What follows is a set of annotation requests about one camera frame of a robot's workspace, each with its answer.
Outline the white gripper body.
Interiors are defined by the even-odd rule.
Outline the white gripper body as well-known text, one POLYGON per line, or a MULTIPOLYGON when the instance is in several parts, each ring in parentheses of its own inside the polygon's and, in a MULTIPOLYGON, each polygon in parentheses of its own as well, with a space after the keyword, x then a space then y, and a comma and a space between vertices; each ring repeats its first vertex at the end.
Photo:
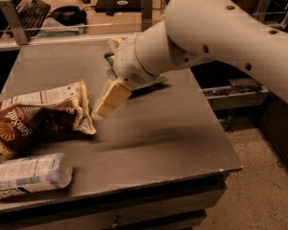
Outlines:
POLYGON ((117 52, 114 54, 113 71, 116 76, 122 80, 128 78, 130 74, 138 74, 145 80, 156 78, 155 75, 148 73, 140 64, 136 52, 135 42, 139 33, 132 34, 126 38, 119 46, 117 52))

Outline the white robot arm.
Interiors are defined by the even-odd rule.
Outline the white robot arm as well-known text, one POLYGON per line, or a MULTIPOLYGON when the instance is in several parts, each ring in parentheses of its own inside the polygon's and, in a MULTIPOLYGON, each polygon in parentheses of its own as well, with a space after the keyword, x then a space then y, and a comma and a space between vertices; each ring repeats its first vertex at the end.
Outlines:
POLYGON ((288 33, 258 22, 231 0, 170 0, 162 21, 119 44, 112 66, 117 80, 92 115, 106 118, 132 88, 163 73, 212 60, 243 71, 288 104, 288 33))

